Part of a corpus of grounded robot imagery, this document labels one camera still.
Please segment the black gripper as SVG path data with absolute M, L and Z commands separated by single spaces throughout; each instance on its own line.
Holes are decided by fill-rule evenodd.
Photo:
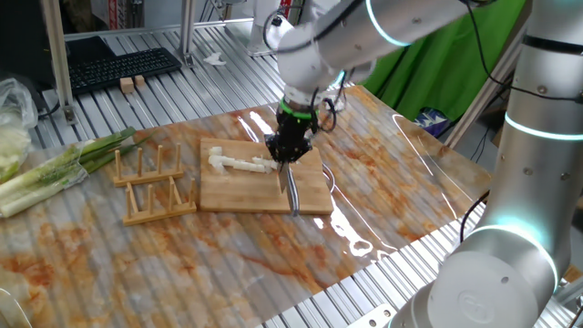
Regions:
M 315 130 L 314 119 L 313 114 L 289 113 L 284 110 L 277 112 L 277 129 L 265 136 L 265 145 L 279 167 L 285 163 L 290 166 L 312 149 L 306 132 Z

